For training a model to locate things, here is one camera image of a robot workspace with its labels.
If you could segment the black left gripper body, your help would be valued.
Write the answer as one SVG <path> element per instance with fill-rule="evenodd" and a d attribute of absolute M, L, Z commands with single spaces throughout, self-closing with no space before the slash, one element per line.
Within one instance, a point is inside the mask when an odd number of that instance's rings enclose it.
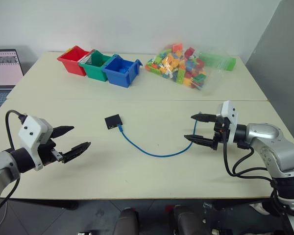
<path fill-rule="evenodd" d="M 62 153 L 55 150 L 56 143 L 49 139 L 45 144 L 40 144 L 38 147 L 38 155 L 42 161 L 43 166 L 51 164 L 55 161 L 62 162 Z"/>

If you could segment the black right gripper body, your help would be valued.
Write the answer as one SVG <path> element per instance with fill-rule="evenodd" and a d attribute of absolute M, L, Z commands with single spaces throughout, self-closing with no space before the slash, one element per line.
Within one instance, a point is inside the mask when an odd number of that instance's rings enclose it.
<path fill-rule="evenodd" d="M 230 120 L 227 117 L 216 117 L 212 149 L 217 150 L 218 144 L 228 141 L 230 133 Z"/>

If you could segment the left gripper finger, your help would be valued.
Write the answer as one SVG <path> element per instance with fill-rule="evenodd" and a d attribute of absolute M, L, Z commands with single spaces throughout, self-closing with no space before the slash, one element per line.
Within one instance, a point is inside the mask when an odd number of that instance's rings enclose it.
<path fill-rule="evenodd" d="M 81 143 L 75 147 L 73 147 L 69 152 L 64 153 L 62 156 L 62 163 L 67 163 L 75 158 L 77 158 L 78 156 L 80 156 L 82 153 L 84 153 L 89 146 L 91 145 L 91 142 L 84 142 Z"/>
<path fill-rule="evenodd" d="M 55 127 L 53 128 L 52 134 L 51 134 L 51 138 L 58 138 L 64 134 L 66 134 L 67 132 L 73 130 L 74 127 L 73 126 L 59 126 L 59 127 Z"/>

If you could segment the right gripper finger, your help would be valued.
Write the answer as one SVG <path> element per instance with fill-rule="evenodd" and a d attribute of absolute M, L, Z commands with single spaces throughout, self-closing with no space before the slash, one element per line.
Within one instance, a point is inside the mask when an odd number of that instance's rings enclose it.
<path fill-rule="evenodd" d="M 199 122 L 216 122 L 216 115 L 198 113 L 191 116 L 192 119 Z"/>
<path fill-rule="evenodd" d="M 202 146 L 207 146 L 207 147 L 213 147 L 214 141 L 212 139 L 205 138 L 200 135 L 184 135 L 184 137 L 189 140 L 192 143 L 202 145 Z"/>

